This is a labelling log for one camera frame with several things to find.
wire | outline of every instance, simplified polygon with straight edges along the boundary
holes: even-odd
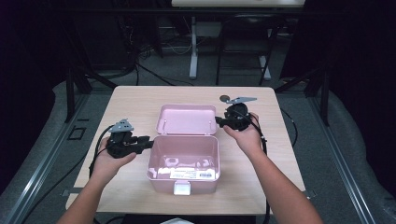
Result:
[[[282,107],[280,107],[280,110],[290,119],[291,123],[293,124],[295,136],[294,136],[294,141],[293,141],[293,143],[291,144],[291,146],[294,147],[294,146],[296,145],[297,138],[298,138],[297,125],[296,125],[296,123],[294,122],[294,119],[292,119],[291,116],[288,114],[288,112],[286,112],[284,109],[282,109]]]
[[[139,68],[136,67],[136,83],[135,83],[136,86],[139,85],[139,79],[140,79]]]
[[[264,134],[262,133],[262,129],[260,127],[260,123],[256,119],[256,117],[252,116],[251,114],[248,114],[249,117],[247,117],[247,116],[243,115],[242,113],[240,113],[240,112],[238,112],[236,110],[232,110],[232,111],[234,113],[238,114],[239,116],[241,116],[243,119],[247,120],[256,129],[256,131],[260,135],[260,139],[262,140],[262,150],[264,151],[264,153],[266,155],[267,154],[267,144],[266,144],[267,140],[265,140]],[[258,125],[256,125],[253,121],[251,121],[250,118],[254,118],[257,121]],[[270,221],[270,217],[271,217],[270,216],[271,207],[270,207],[270,204],[268,203],[268,200],[265,201],[265,204],[266,204],[266,206],[265,206],[265,218],[264,218],[263,224],[268,224],[269,221]]]
[[[106,224],[110,224],[111,222],[113,222],[113,221],[115,221],[115,220],[123,219],[123,218],[125,218],[125,216],[124,216],[124,217],[113,217],[113,218],[111,218],[109,221],[107,221]]]
[[[103,136],[105,135],[105,133],[107,133],[107,131],[110,130],[113,126],[114,126],[114,125],[108,126],[108,127],[100,134],[100,136],[99,136],[99,138],[98,138],[98,141],[96,142],[95,152],[94,152],[94,154],[93,154],[93,160],[92,160],[91,165],[90,165],[90,178],[91,178],[91,175],[92,175],[92,172],[93,172],[93,167],[95,166],[96,159],[97,159],[97,157],[99,156],[99,153],[102,152],[103,150],[105,150],[105,149],[103,149],[103,150],[101,150],[101,151],[98,153],[100,143],[102,142],[102,138],[103,138]]]
[[[136,63],[136,65],[139,66],[139,67],[141,67],[143,70],[149,72],[150,74],[154,75],[154,76],[157,77],[159,80],[165,82],[166,84],[168,84],[168,85],[170,85],[170,86],[176,86],[176,85],[173,84],[173,83],[171,83],[171,82],[169,82],[169,81],[167,81],[166,79],[172,80],[172,81],[177,81],[177,82],[186,83],[186,84],[189,84],[189,85],[193,86],[193,84],[190,83],[190,82],[185,82],[185,81],[181,81],[181,80],[176,80],[176,79],[172,79],[172,78],[170,78],[170,77],[161,77],[161,76],[155,74],[153,71],[149,70],[148,68],[146,68],[145,66],[143,66],[143,65],[140,64],[140,63]]]
[[[172,46],[171,44],[168,44],[168,43],[165,43],[165,45],[169,46],[170,49],[171,49],[175,54],[179,54],[179,55],[188,53],[188,52],[190,51],[191,47],[192,47],[192,44],[190,44],[188,47],[182,47],[182,48],[187,48],[186,50],[184,50],[184,51],[182,51],[182,52],[178,52],[178,51],[175,50],[175,48],[177,48],[177,47],[174,47],[174,46]]]
[[[132,73],[133,71],[134,71],[134,66],[131,66],[131,67],[127,67],[127,68],[123,69],[120,73],[117,73],[117,74],[112,74],[112,75],[101,74],[101,77],[105,77],[107,79],[112,79],[112,78],[116,78],[116,77],[125,77],[126,75]]]

handheld controller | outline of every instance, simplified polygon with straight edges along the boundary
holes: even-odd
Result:
[[[251,117],[248,113],[248,107],[244,102],[254,101],[254,97],[237,97],[230,100],[227,95],[221,95],[220,100],[226,104],[232,104],[224,112],[225,119],[215,117],[216,123],[222,128],[224,125],[238,131],[244,131],[251,123]]]
[[[133,152],[141,154],[144,149],[152,148],[154,141],[149,141],[149,136],[132,136],[134,127],[126,120],[117,122],[110,130],[107,141],[107,152],[114,158],[122,158]]]

forearm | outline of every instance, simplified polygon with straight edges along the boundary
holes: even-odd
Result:
[[[315,207],[263,153],[247,155],[279,223],[321,223]]]
[[[105,185],[90,179],[58,223],[92,223]]]

white label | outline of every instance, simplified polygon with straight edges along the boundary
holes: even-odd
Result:
[[[203,180],[214,180],[215,171],[208,169],[202,170],[192,170],[191,168],[176,168],[171,171],[171,179],[203,179]]]

desk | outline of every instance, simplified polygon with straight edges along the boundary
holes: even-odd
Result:
[[[174,7],[303,7],[305,0],[172,0]]]
[[[274,7],[303,8],[305,0],[172,0],[173,7]],[[196,48],[196,21],[191,18],[191,64],[190,79],[196,79],[198,66],[198,50]],[[261,66],[265,65],[265,57],[259,57]],[[264,73],[265,80],[271,80],[270,72]]]
[[[83,188],[87,183],[96,142],[108,126],[121,119],[128,119],[134,126],[135,136],[149,135],[152,139],[158,135],[155,127],[162,105],[213,105],[217,109],[217,116],[224,117],[228,105],[219,100],[222,94],[228,94],[231,98],[258,98],[257,101],[248,102],[247,106],[249,111],[260,116],[262,131],[268,141],[268,156],[300,190],[304,190],[304,182],[272,89],[163,86],[117,87],[114,90],[74,188]],[[97,211],[126,214],[262,215],[265,213],[265,195],[250,161],[222,129],[218,129],[215,136],[219,139],[221,170],[215,193],[175,196],[156,192],[146,175],[150,154],[150,149],[146,149],[134,161],[123,166],[106,186]],[[66,207],[77,196],[72,193]]]

